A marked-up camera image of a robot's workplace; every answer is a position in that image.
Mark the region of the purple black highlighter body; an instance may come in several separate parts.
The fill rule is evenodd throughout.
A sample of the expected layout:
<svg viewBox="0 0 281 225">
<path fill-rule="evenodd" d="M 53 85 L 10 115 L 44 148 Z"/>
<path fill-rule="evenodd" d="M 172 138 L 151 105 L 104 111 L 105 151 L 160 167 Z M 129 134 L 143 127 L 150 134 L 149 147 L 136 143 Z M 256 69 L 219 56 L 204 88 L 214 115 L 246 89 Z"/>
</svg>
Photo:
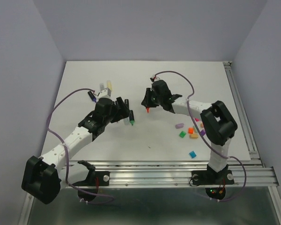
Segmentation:
<svg viewBox="0 0 281 225">
<path fill-rule="evenodd" d="M 97 102 L 97 98 L 95 97 L 94 93 L 92 91 L 88 91 L 88 96 L 90 97 L 90 99 L 96 103 Z"/>
</svg>

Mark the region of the yellow pastel highlighter body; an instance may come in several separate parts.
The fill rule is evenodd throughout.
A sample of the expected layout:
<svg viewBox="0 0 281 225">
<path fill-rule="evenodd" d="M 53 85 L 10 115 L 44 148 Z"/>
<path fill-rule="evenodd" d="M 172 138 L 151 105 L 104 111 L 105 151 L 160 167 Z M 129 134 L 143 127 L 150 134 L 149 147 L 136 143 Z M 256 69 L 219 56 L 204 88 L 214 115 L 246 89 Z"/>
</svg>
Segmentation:
<svg viewBox="0 0 281 225">
<path fill-rule="evenodd" d="M 112 83 L 111 83 L 111 81 L 108 80 L 108 81 L 106 82 L 106 84 L 107 84 L 107 88 L 112 91 Z"/>
</svg>

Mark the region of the peach pastel highlighter body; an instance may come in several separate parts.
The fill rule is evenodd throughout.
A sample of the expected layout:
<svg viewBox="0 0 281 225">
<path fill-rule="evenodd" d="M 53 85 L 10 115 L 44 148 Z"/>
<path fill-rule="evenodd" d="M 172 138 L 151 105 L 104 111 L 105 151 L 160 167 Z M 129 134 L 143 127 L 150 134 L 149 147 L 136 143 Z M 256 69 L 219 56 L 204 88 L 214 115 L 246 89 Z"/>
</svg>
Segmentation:
<svg viewBox="0 0 281 225">
<path fill-rule="evenodd" d="M 103 90 L 103 89 L 104 89 L 104 84 L 103 84 L 103 83 L 100 83 L 100 84 L 99 84 L 99 87 L 100 87 L 100 90 Z"/>
</svg>

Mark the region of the lilac highlighter cap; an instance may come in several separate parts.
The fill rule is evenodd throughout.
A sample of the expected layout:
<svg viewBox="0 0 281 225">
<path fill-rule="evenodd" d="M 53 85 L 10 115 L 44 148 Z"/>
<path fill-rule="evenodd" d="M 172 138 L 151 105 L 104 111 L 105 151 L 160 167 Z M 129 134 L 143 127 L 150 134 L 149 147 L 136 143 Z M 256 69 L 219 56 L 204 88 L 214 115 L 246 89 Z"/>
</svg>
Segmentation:
<svg viewBox="0 0 281 225">
<path fill-rule="evenodd" d="M 183 128 L 183 127 L 184 127 L 184 123 L 179 123 L 179 124 L 175 125 L 176 129 L 180 129 L 180 128 Z"/>
</svg>

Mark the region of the green highlighter cap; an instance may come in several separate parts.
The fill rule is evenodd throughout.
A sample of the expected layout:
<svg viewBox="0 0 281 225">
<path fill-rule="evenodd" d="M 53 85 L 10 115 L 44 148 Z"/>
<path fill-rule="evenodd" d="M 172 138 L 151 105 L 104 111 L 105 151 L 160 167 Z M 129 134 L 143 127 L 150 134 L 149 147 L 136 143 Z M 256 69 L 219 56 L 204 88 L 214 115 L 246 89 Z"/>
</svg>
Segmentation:
<svg viewBox="0 0 281 225">
<path fill-rule="evenodd" d="M 184 138 L 184 137 L 186 136 L 186 132 L 185 132 L 185 131 L 181 131 L 180 134 L 179 134 L 179 136 L 180 136 L 181 138 Z"/>
</svg>

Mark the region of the orange highlighter cap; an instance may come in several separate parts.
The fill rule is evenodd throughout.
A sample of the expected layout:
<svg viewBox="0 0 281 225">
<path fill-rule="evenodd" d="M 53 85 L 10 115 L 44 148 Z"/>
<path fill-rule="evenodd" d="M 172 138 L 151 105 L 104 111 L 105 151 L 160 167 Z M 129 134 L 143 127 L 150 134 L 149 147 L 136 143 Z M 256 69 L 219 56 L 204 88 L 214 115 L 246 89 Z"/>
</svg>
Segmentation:
<svg viewBox="0 0 281 225">
<path fill-rule="evenodd" d="M 188 133 L 189 134 L 193 134 L 194 133 L 194 128 L 193 127 L 189 127 L 188 128 Z"/>
</svg>

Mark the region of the gold highlighter cap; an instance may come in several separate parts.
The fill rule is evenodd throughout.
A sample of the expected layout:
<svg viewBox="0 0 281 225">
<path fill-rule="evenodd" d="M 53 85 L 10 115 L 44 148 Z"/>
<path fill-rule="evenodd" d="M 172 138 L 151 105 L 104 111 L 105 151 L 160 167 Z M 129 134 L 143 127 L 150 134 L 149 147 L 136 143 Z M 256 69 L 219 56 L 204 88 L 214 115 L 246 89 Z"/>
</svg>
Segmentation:
<svg viewBox="0 0 281 225">
<path fill-rule="evenodd" d="M 189 137 L 191 139 L 198 139 L 199 136 L 197 134 L 190 134 Z"/>
</svg>

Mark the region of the blue highlighter cap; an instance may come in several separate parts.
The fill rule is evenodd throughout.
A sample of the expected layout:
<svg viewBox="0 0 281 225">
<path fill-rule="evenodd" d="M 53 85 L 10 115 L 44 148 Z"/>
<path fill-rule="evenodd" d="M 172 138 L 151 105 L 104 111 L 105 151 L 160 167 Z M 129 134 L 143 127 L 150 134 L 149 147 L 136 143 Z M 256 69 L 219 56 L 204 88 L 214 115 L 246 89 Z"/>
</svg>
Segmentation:
<svg viewBox="0 0 281 225">
<path fill-rule="evenodd" d="M 191 158 L 196 158 L 196 153 L 194 152 L 194 151 L 191 151 L 190 153 L 189 153 L 189 156 L 191 157 Z"/>
</svg>

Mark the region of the green black highlighter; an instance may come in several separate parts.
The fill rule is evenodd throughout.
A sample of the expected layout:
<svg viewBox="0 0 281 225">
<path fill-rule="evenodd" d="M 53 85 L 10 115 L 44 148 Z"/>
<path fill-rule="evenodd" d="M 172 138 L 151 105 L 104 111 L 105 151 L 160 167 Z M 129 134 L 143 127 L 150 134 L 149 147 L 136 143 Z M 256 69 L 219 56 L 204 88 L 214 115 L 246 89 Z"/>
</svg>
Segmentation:
<svg viewBox="0 0 281 225">
<path fill-rule="evenodd" d="M 129 122 L 130 122 L 130 124 L 131 124 L 132 126 L 133 126 L 134 123 L 135 123 L 133 110 L 130 110 L 130 112 L 129 112 Z"/>
</svg>

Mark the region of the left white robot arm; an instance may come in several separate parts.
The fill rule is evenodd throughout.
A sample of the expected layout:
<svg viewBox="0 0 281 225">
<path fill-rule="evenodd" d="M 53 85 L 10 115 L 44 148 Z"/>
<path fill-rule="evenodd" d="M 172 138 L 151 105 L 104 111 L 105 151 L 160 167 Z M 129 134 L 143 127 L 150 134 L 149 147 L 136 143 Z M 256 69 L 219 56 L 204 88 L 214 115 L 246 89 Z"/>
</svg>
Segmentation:
<svg viewBox="0 0 281 225">
<path fill-rule="evenodd" d="M 121 97 L 116 101 L 107 97 L 98 99 L 95 109 L 78 123 L 65 140 L 61 140 L 51 151 L 27 160 L 22 189 L 42 203 L 49 204 L 66 186 L 77 182 L 97 186 L 100 179 L 94 165 L 80 160 L 70 170 L 69 160 L 101 135 L 108 124 L 128 118 L 129 114 L 129 107 Z"/>
</svg>

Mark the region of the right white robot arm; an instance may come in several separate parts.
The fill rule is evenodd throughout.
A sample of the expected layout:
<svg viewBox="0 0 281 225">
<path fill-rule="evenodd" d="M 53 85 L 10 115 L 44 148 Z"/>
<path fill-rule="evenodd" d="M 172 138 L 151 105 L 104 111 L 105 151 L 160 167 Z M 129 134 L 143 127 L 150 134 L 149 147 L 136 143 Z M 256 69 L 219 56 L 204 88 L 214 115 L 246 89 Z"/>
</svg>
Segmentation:
<svg viewBox="0 0 281 225">
<path fill-rule="evenodd" d="M 217 183 L 223 178 L 222 170 L 228 165 L 228 149 L 238 126 L 222 101 L 203 103 L 190 100 L 179 94 L 172 94 L 164 80 L 151 79 L 151 87 L 146 89 L 141 103 L 147 110 L 162 107 L 163 110 L 190 116 L 193 121 L 199 119 L 204 126 L 205 134 L 211 142 L 207 180 Z"/>
</svg>

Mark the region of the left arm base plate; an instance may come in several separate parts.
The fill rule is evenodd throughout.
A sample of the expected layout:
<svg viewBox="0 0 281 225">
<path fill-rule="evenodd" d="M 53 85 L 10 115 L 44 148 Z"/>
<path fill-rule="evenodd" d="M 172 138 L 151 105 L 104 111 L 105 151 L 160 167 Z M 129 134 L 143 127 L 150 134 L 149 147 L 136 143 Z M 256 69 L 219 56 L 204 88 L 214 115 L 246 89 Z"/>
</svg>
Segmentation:
<svg viewBox="0 0 281 225">
<path fill-rule="evenodd" d="M 85 176 L 83 175 L 82 178 L 78 178 L 76 182 L 70 181 L 75 186 L 99 186 L 99 187 L 106 187 L 109 186 L 110 182 L 110 172 L 109 171 L 95 171 L 92 174 L 87 173 Z"/>
</svg>

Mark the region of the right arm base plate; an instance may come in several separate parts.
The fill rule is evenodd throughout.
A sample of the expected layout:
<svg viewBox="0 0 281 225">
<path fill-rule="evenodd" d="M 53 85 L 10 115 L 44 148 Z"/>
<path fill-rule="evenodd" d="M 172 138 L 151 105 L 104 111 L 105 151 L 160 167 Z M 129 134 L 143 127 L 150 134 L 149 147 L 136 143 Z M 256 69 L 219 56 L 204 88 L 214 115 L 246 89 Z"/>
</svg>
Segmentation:
<svg viewBox="0 0 281 225">
<path fill-rule="evenodd" d="M 231 170 L 225 170 L 223 172 L 208 170 L 192 171 L 191 178 L 195 186 L 233 185 L 235 183 Z"/>
</svg>

